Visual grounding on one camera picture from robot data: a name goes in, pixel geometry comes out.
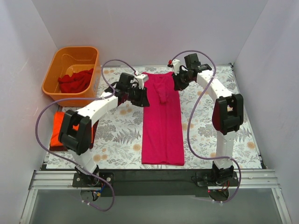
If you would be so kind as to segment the magenta t shirt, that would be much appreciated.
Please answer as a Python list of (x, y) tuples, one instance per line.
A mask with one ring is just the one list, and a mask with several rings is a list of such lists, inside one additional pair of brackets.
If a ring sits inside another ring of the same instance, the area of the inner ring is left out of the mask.
[(181, 106), (172, 72), (146, 75), (150, 106), (143, 110), (142, 164), (183, 166)]

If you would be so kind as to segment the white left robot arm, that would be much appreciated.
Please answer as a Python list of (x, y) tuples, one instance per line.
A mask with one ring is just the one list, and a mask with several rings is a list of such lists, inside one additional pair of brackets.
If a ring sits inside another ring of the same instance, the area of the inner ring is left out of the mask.
[(76, 111), (65, 112), (58, 139), (73, 156), (75, 170), (88, 186), (96, 186), (100, 180), (98, 166), (90, 151), (97, 122), (126, 101), (138, 107), (148, 107), (150, 104), (145, 87), (148, 80), (146, 74), (134, 76), (121, 73), (119, 80), (110, 84), (99, 99)]

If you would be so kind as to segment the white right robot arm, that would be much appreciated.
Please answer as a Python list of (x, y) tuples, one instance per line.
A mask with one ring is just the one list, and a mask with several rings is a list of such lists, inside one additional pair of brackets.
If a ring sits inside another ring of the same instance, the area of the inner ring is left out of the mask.
[(195, 179), (201, 183), (222, 185), (234, 177), (233, 148), (236, 133), (243, 124), (243, 96), (234, 94), (216, 78), (216, 66), (202, 64), (200, 51), (188, 50), (182, 64), (176, 57), (168, 62), (173, 68), (174, 89), (185, 90), (191, 82), (200, 85), (214, 102), (212, 124), (217, 132), (216, 156), (207, 157), (212, 161), (212, 168)]

